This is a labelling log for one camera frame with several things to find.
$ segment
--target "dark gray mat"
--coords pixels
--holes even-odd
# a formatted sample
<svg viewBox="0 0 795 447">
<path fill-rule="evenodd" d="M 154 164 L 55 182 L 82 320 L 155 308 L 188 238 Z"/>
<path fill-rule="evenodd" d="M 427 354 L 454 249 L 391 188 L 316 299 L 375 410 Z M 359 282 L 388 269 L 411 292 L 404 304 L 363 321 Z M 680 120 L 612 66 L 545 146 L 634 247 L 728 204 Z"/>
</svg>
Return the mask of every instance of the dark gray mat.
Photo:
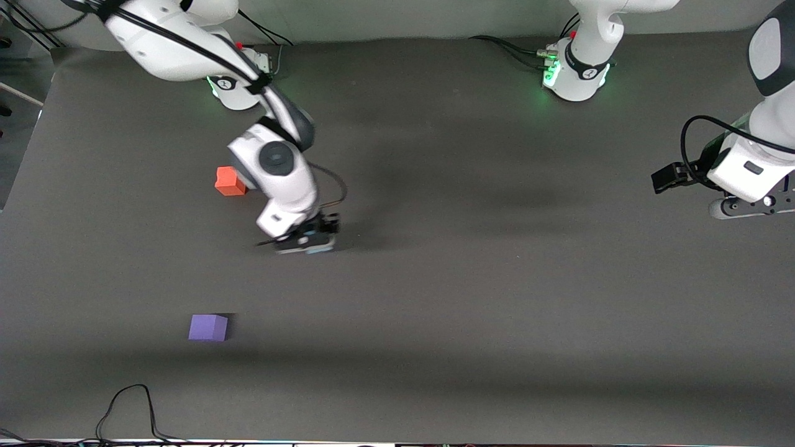
<svg viewBox="0 0 795 447">
<path fill-rule="evenodd" d="M 351 186 L 315 256 L 253 247 L 264 196 L 213 189 L 258 111 L 74 52 L 0 219 L 0 421 L 87 436 L 140 381 L 184 437 L 792 445 L 795 220 L 649 179 L 687 117 L 759 101 L 748 38 L 629 37 L 581 104 L 480 41 L 286 49 L 308 156 Z M 232 338 L 188 342 L 192 313 Z"/>
</svg>

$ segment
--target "robotic arm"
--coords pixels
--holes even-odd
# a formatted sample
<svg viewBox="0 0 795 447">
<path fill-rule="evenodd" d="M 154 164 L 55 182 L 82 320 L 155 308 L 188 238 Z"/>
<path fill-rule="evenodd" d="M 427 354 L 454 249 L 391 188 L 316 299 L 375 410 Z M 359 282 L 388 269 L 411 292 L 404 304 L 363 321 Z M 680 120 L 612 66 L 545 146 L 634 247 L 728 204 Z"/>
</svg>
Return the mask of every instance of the robotic arm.
<svg viewBox="0 0 795 447">
<path fill-rule="evenodd" d="M 97 14 L 153 76 L 172 81 L 228 78 L 256 97 L 266 115 L 229 149 L 242 180 L 270 198 L 257 225 L 274 238 L 280 253 L 333 247 L 336 215 L 321 212 L 315 179 L 302 154 L 314 142 L 311 119 L 222 33 L 201 28 L 233 17 L 237 0 L 62 1 Z"/>
<path fill-rule="evenodd" d="M 683 129 L 683 161 L 652 176 L 657 194 L 695 183 L 723 192 L 724 198 L 710 205 L 718 219 L 795 211 L 795 185 L 789 182 L 795 170 L 795 2 L 783 2 L 757 28 L 748 46 L 748 66 L 765 99 L 734 126 L 703 115 L 690 119 Z M 727 132 L 690 162 L 684 137 L 697 119 Z"/>
<path fill-rule="evenodd" d="M 576 37 L 563 36 L 547 45 L 550 62 L 544 87 L 567 101 L 591 98 L 604 85 L 609 60 L 624 36 L 619 14 L 655 13 L 673 8 L 679 0 L 569 0 L 580 13 Z"/>
</svg>

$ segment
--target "wire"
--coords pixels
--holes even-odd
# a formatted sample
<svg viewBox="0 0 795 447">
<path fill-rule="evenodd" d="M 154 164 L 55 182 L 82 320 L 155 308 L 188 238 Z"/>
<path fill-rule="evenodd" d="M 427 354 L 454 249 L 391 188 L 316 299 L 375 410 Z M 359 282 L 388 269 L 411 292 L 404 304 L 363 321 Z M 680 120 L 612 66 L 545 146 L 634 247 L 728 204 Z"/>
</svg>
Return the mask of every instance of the wire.
<svg viewBox="0 0 795 447">
<path fill-rule="evenodd" d="M 563 35 L 565 36 L 566 34 L 568 34 L 568 33 L 569 33 L 569 31 L 571 31 L 572 29 L 574 29 L 574 27 L 575 27 L 575 26 L 577 26 L 579 23 L 580 23 L 580 19 L 577 19 L 577 21 L 575 21 L 574 23 L 572 23 L 572 25 L 571 25 L 571 26 L 569 26 L 567 29 L 564 29 L 564 31 L 563 31 Z"/>
<path fill-rule="evenodd" d="M 270 41 L 273 42 L 274 45 L 279 45 L 279 44 L 270 36 L 270 34 L 273 34 L 274 36 L 281 38 L 283 41 L 287 42 L 291 47 L 295 46 L 295 44 L 287 37 L 284 37 L 281 34 L 271 31 L 270 29 L 267 29 L 266 27 L 258 24 L 256 21 L 254 21 L 253 18 L 249 17 L 248 14 L 244 13 L 243 10 L 238 10 L 238 14 L 240 14 L 240 17 L 243 17 L 247 21 L 249 21 L 251 25 L 256 26 L 260 30 L 260 32 L 265 34 L 270 39 Z"/>
<path fill-rule="evenodd" d="M 28 28 L 24 27 L 24 26 L 23 26 L 23 25 L 22 25 L 22 24 L 21 24 L 21 23 L 20 23 L 20 22 L 19 22 L 19 21 L 18 21 L 18 20 L 17 20 L 17 19 L 14 17 L 14 16 L 13 16 L 13 12 L 12 12 L 12 10 L 13 10 L 13 11 L 16 11 L 16 13 L 17 13 L 17 14 L 19 14 L 19 16 L 20 16 L 21 18 L 25 19 L 25 20 L 26 20 L 26 21 L 27 21 L 27 22 L 28 22 L 30 25 L 33 25 L 33 28 L 32 28 L 32 29 L 30 29 L 30 31 L 28 31 L 28 30 L 27 30 Z M 22 8 L 21 6 L 18 6 L 18 5 L 16 5 L 16 4 L 14 4 L 13 2 L 8 2 L 8 0 L 6 0 L 6 7 L 5 7 L 5 8 L 2 8 L 2 9 L 1 9 L 1 11 L 3 12 L 3 15 L 5 15 L 5 16 L 6 16 L 6 17 L 9 19 L 9 21 L 11 21 L 11 22 L 12 22 L 12 25 L 14 25 L 15 27 L 19 28 L 21 31 L 23 31 L 24 33 L 26 33 L 26 34 L 27 34 L 27 35 L 28 35 L 28 36 L 29 36 L 31 39 L 33 39 L 34 41 L 36 41 L 36 42 L 37 42 L 39 45 L 41 45 L 41 47 L 42 47 L 42 48 L 44 48 L 45 50 L 47 50 L 47 51 L 50 51 L 52 48 L 51 48 L 49 45 L 45 44 L 45 43 L 44 43 L 44 42 L 41 40 L 41 37 L 43 37 L 44 39 L 46 39 L 47 41 L 49 41 L 49 42 L 50 42 L 50 44 L 52 44 L 52 46 L 53 46 L 53 47 L 56 47 L 56 48 L 57 48 L 57 47 L 64 47 L 64 46 L 66 46 L 66 45 L 64 44 L 64 42 L 61 42 L 60 40 L 58 40 L 58 39 L 57 39 L 57 38 L 55 38 L 54 36 L 52 36 L 52 35 L 50 35 L 50 34 L 48 34 L 48 33 L 43 33 L 43 32 L 41 32 L 41 30 L 42 30 L 41 23 L 39 23 L 39 22 L 38 22 L 38 21 L 37 21 L 35 18 L 33 18 L 32 16 L 30 16 L 30 15 L 28 14 L 28 12 L 27 12 L 27 11 L 25 11 L 25 9 L 24 9 L 24 8 Z"/>
<path fill-rule="evenodd" d="M 273 75 L 276 76 L 279 74 L 279 70 L 281 70 L 281 50 L 285 49 L 284 45 L 279 45 L 279 55 L 276 56 L 276 70 L 273 72 Z"/>
<path fill-rule="evenodd" d="M 30 21 L 26 17 L 25 19 L 30 21 L 33 24 L 33 26 L 34 26 L 33 28 L 28 28 L 28 27 L 24 26 L 22 23 L 20 23 L 16 18 L 14 18 L 14 15 L 11 13 L 11 10 L 15 10 L 15 11 L 17 11 L 19 13 L 19 10 L 17 10 L 17 8 L 15 7 L 16 3 L 19 0 L 5 0 L 5 1 L 6 1 L 6 8 L 3 9 L 3 12 L 6 13 L 6 16 L 8 17 L 8 20 L 14 26 L 16 26 L 18 29 L 21 29 L 22 31 L 25 31 L 27 33 L 44 34 L 44 33 L 55 33 L 57 31 L 63 31 L 66 28 L 71 28 L 74 25 L 77 25 L 84 18 L 86 18 L 88 16 L 88 13 L 82 13 L 76 19 L 74 19 L 72 21 L 68 21 L 67 23 L 64 23 L 63 25 L 53 26 L 52 28 L 41 28 L 39 26 L 36 26 L 36 24 L 34 24 L 32 21 Z"/>
<path fill-rule="evenodd" d="M 320 207 L 321 208 L 330 208 L 330 207 L 333 207 L 333 206 L 336 206 L 336 205 L 339 205 L 339 204 L 343 203 L 345 201 L 345 199 L 347 198 L 347 185 L 345 184 L 345 180 L 343 180 L 343 178 L 338 173 L 335 173 L 334 171 L 330 170 L 329 168 L 324 168 L 323 166 L 317 165 L 316 163 L 312 163 L 311 161 L 307 161 L 307 164 L 310 165 L 311 167 L 313 167 L 314 169 L 317 169 L 317 170 L 321 171 L 322 173 L 328 175 L 335 182 L 337 182 L 337 184 L 339 185 L 339 199 L 333 200 L 331 202 L 327 202 L 325 204 L 322 204 Z"/>
<path fill-rule="evenodd" d="M 574 21 L 574 19 L 578 18 L 579 16 L 580 16 L 580 13 L 577 13 L 577 14 L 574 14 L 574 15 L 572 16 L 572 18 L 568 19 L 568 21 L 566 22 L 566 25 L 563 25 L 563 31 L 560 31 L 560 36 L 558 37 L 559 39 L 562 39 L 562 38 L 563 38 L 563 36 L 565 36 L 565 35 L 566 35 L 566 33 L 568 33 L 568 31 L 569 31 L 570 29 L 574 28 L 574 27 L 575 27 L 575 25 L 577 25 L 578 23 L 580 23 L 580 21 L 579 21 L 579 20 L 577 20 L 577 21 L 575 21 L 574 23 L 572 23 L 572 22 Z"/>
<path fill-rule="evenodd" d="M 513 57 L 520 64 L 522 64 L 522 65 L 524 65 L 526 67 L 529 67 L 529 68 L 540 70 L 540 71 L 544 71 L 546 69 L 546 67 L 543 66 L 543 65 L 531 64 L 530 62 L 522 59 L 517 53 L 515 53 L 515 52 L 519 52 L 519 53 L 524 54 L 524 55 L 533 55 L 533 56 L 535 56 L 536 52 L 528 50 L 528 49 L 524 49 L 524 48 L 519 47 L 519 46 L 516 46 L 516 45 L 510 43 L 509 41 L 505 41 L 503 39 L 500 39 L 500 38 L 494 37 L 494 36 L 483 36 L 483 35 L 481 35 L 481 36 L 472 36 L 472 37 L 470 37 L 470 39 L 475 39 L 475 40 L 478 40 L 478 41 L 493 42 L 493 43 L 499 45 L 500 48 L 504 49 L 508 53 L 509 56 Z"/>
<path fill-rule="evenodd" d="M 39 440 L 39 439 L 25 439 L 25 438 L 19 436 L 18 434 L 15 434 L 14 432 L 12 432 L 10 430 L 6 430 L 4 428 L 0 428 L 0 434 L 5 436 L 5 437 L 11 437 L 13 439 L 16 439 L 17 441 L 24 442 L 26 444 L 58 445 L 58 446 L 62 445 L 60 442 L 57 442 L 57 441 L 46 441 L 46 440 Z"/>
<path fill-rule="evenodd" d="M 97 422 L 97 425 L 94 428 L 94 435 L 95 435 L 96 439 L 99 439 L 100 441 L 104 440 L 104 438 L 102 436 L 102 427 L 105 424 L 105 421 L 107 420 L 107 417 L 111 415 L 111 411 L 113 411 L 113 404 L 116 403 L 116 398 L 121 393 L 123 393 L 124 391 L 127 391 L 127 390 L 132 389 L 132 388 L 136 388 L 136 387 L 143 388 L 144 391 L 146 392 L 146 401 L 149 404 L 149 431 L 152 433 L 152 436 L 156 437 L 157 439 L 160 439 L 161 441 L 165 441 L 165 442 L 170 442 L 168 438 L 181 439 L 181 438 L 176 437 L 176 436 L 171 436 L 171 435 L 162 433 L 160 430 L 157 429 L 157 420 L 155 419 L 154 406 L 152 405 L 152 395 L 149 393 L 149 387 L 147 387 L 143 383 L 135 383 L 134 385 L 129 385 L 128 387 L 123 387 L 121 390 L 116 391 L 116 394 L 111 399 L 110 405 L 107 406 L 107 411 L 102 416 L 102 418 L 99 419 L 99 422 Z"/>
<path fill-rule="evenodd" d="M 693 177 L 693 180 L 701 183 L 702 185 L 706 186 L 707 188 L 714 189 L 716 191 L 723 191 L 720 187 L 712 183 L 709 179 L 706 179 L 705 176 L 701 176 L 700 174 L 696 173 L 696 171 L 690 165 L 690 160 L 688 159 L 688 151 L 687 151 L 687 136 L 688 136 L 688 129 L 690 129 L 690 125 L 698 120 L 709 121 L 712 124 L 720 126 L 725 130 L 731 132 L 732 134 L 737 134 L 745 139 L 751 140 L 752 142 L 756 142 L 760 145 L 767 146 L 773 150 L 778 150 L 784 152 L 785 154 L 795 154 L 795 150 L 790 149 L 786 146 L 778 145 L 774 142 L 769 142 L 765 139 L 760 137 L 755 137 L 747 133 L 745 130 L 738 129 L 737 127 L 732 126 L 726 122 L 720 121 L 717 118 L 711 117 L 709 115 L 696 115 L 691 117 L 687 122 L 682 126 L 682 133 L 680 136 L 680 149 L 682 153 L 682 161 L 684 162 L 684 168 L 687 169 L 690 177 Z"/>
<path fill-rule="evenodd" d="M 479 41 L 494 42 L 497 45 L 500 45 L 502 47 L 508 47 L 508 48 L 510 48 L 510 49 L 512 49 L 514 51 L 517 51 L 517 52 L 521 52 L 521 53 L 524 53 L 524 54 L 529 54 L 529 55 L 532 55 L 532 56 L 536 55 L 536 52 L 534 50 L 532 50 L 532 49 L 524 49 L 524 48 L 522 48 L 522 47 L 520 47 L 518 45 L 514 45 L 514 44 L 510 43 L 509 41 L 506 41 L 505 39 L 500 39 L 499 37 L 487 36 L 485 34 L 479 34 L 477 36 L 470 37 L 470 39 L 476 39 L 476 40 L 479 40 Z"/>
</svg>

